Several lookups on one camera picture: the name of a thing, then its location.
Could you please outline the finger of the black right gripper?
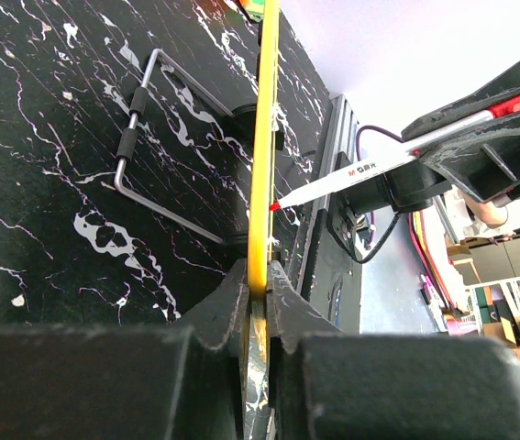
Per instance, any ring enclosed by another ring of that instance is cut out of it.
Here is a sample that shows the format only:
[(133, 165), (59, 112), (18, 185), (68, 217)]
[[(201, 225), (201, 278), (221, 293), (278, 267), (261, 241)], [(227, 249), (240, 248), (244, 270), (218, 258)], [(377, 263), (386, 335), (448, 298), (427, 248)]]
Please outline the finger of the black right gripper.
[(430, 149), (422, 162), (477, 202), (520, 199), (520, 127), (473, 130)]
[(402, 131), (403, 140), (424, 134), (471, 116), (520, 94), (520, 61), (477, 91), (420, 116)]

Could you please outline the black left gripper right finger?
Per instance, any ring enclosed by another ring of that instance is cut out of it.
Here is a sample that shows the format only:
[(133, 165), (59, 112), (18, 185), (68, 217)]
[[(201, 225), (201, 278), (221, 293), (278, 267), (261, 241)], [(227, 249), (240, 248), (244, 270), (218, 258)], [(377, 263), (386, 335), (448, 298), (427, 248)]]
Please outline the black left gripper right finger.
[(483, 336), (346, 335), (268, 268), (281, 439), (520, 439), (520, 360)]

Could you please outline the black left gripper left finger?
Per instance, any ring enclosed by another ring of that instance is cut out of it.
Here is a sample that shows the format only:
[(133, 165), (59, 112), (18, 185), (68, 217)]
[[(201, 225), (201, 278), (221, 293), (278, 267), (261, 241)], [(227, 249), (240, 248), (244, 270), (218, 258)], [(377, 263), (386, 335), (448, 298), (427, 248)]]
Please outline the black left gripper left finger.
[(173, 324), (0, 328), (0, 439), (240, 439), (247, 263)]

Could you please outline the red capped white marker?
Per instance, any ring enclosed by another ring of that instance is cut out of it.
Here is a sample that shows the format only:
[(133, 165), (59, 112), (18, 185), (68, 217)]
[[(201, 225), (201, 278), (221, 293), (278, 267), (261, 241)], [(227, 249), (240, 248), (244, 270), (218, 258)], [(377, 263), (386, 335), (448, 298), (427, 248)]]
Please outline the red capped white marker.
[(381, 159), (378, 161), (361, 159), (339, 170), (332, 171), (327, 176), (308, 183), (270, 205), (271, 212), (283, 208), (311, 202), (331, 193), (337, 193), (355, 184), (368, 181), (387, 171), (391, 171), (404, 164), (415, 160), (417, 154), (429, 144), (442, 141), (445, 138), (456, 135), (464, 129), (475, 127), (480, 123), (504, 118), (520, 113), (520, 94), (502, 103), (495, 104), (488, 109), (461, 118), (460, 120), (435, 129), (420, 137), (405, 141), (401, 144), (401, 152), (404, 154), (398, 159)]

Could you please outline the yellow framed whiteboard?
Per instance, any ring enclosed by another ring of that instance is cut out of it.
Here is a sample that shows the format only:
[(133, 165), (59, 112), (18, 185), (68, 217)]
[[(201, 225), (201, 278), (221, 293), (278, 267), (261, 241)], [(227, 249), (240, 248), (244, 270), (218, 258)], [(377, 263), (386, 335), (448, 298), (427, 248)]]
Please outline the yellow framed whiteboard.
[(273, 197), (273, 154), (277, 130), (280, 12), (278, 1), (263, 3), (249, 202), (247, 278), (251, 303), (250, 319), (262, 361), (267, 361), (269, 354), (266, 296), (273, 220), (269, 206)]

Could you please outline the orange sponge pack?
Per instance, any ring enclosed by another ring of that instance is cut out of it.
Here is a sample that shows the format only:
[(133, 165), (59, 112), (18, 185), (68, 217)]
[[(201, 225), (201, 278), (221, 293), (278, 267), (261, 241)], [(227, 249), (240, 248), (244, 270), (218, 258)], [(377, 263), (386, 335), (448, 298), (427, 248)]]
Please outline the orange sponge pack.
[(265, 10), (264, 0), (240, 0), (239, 2), (252, 21), (261, 22)]

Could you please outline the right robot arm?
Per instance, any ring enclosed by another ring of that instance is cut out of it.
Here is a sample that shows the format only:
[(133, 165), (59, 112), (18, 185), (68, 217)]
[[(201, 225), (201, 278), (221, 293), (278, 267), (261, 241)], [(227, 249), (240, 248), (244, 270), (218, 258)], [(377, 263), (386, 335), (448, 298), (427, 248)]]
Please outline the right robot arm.
[(402, 139), (475, 116), (480, 122), (416, 147), (408, 163), (333, 194), (329, 232), (340, 238), (340, 227), (385, 206), (400, 214), (427, 208), (449, 185), (481, 203), (506, 206), (520, 199), (520, 61), (477, 91), (417, 118)]

